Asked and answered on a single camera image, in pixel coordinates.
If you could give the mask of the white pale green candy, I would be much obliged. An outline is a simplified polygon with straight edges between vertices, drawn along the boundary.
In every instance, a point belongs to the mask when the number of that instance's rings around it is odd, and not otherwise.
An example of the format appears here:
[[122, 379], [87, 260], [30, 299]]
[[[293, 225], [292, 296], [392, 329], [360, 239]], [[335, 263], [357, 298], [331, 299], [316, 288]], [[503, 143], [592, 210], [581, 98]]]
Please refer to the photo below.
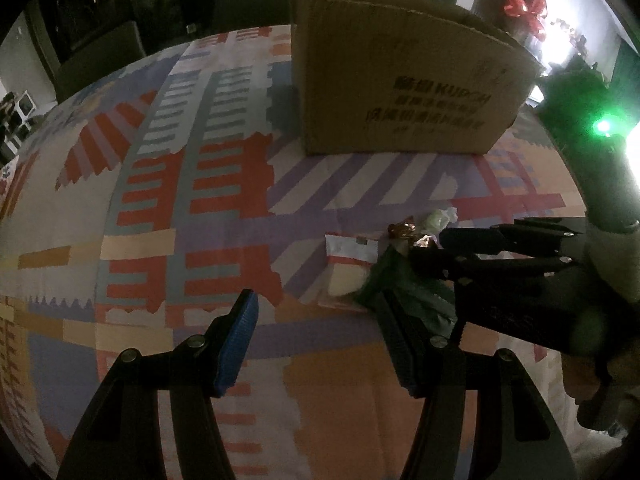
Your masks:
[[458, 222], [458, 211], [456, 207], [445, 209], [435, 209], [416, 225], [416, 230], [429, 236], [437, 236], [450, 224]]

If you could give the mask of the white red bread packet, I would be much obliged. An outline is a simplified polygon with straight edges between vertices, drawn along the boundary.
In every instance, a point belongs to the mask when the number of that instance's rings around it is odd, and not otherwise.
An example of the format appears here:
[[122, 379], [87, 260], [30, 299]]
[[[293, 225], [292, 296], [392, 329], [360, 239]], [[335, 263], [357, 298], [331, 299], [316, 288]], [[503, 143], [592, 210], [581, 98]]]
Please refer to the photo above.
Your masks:
[[326, 233], [326, 277], [317, 302], [320, 307], [362, 312], [356, 296], [378, 262], [378, 241], [364, 236]]

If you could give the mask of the dark dining chair left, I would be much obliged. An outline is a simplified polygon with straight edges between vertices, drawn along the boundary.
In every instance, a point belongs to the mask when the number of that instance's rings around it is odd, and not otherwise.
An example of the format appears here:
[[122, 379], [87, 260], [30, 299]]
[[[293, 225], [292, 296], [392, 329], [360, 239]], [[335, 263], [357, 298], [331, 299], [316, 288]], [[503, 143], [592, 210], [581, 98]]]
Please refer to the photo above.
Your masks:
[[137, 23], [129, 21], [117, 26], [86, 44], [54, 73], [53, 85], [58, 104], [144, 57]]

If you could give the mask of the brown gold candy wrapper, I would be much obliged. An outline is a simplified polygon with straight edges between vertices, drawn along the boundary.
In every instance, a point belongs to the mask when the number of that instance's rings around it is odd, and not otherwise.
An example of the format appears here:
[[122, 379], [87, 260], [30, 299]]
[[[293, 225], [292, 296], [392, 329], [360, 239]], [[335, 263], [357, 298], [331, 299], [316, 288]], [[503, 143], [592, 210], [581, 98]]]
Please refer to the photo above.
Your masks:
[[436, 244], [434, 235], [416, 224], [413, 217], [391, 223], [387, 227], [387, 237], [404, 243], [408, 248], [429, 248]]

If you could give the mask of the brown cardboard box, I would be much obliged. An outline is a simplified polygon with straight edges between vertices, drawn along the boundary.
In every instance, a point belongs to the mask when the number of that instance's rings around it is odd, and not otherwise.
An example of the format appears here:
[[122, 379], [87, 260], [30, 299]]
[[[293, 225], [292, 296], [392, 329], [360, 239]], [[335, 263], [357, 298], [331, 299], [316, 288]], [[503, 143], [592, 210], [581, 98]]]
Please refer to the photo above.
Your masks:
[[542, 66], [439, 0], [290, 0], [292, 77], [309, 155], [487, 153]]

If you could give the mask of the white shelf unit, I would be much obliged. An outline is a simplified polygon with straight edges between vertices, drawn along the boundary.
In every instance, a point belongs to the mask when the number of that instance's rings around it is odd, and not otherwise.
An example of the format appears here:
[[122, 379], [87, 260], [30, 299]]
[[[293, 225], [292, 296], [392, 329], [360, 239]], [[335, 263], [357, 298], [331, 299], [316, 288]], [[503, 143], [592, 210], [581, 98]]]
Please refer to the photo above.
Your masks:
[[27, 91], [21, 94], [9, 92], [1, 101], [2, 122], [13, 130], [27, 122], [35, 109], [36, 104]]

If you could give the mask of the dark green snack bag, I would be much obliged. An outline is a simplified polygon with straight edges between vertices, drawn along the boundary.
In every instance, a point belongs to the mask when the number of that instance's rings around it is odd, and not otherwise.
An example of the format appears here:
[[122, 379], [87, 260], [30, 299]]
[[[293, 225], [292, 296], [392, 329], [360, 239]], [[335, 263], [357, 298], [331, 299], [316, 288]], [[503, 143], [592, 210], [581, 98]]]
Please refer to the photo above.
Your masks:
[[425, 270], [416, 268], [408, 256], [388, 246], [369, 277], [356, 292], [357, 304], [375, 314], [404, 312], [417, 318], [432, 334], [449, 339], [458, 322], [454, 291]]

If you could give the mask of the red balloon bow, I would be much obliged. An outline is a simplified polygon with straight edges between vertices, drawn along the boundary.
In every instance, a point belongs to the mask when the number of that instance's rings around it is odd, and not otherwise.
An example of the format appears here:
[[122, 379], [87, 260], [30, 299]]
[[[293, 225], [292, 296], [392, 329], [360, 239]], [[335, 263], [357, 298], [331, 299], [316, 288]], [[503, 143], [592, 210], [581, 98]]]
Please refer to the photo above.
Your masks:
[[537, 40], [546, 40], [544, 19], [548, 14], [547, 0], [506, 0], [502, 8], [509, 18], [517, 18], [523, 22], [528, 32]]

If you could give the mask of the patchwork patterned tablecloth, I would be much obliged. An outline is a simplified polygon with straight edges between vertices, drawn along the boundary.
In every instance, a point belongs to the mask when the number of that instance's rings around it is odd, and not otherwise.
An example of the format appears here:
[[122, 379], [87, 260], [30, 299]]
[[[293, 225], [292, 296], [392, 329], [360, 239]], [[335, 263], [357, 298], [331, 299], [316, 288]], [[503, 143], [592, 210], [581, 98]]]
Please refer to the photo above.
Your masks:
[[51, 110], [2, 172], [1, 426], [47, 474], [122, 350], [175, 348], [250, 288], [257, 330], [214, 404], [236, 475], [396, 479], [421, 404], [372, 318], [321, 303], [326, 237], [584, 211], [526, 115], [483, 156], [306, 156], [290, 53], [272, 26], [149, 56]]

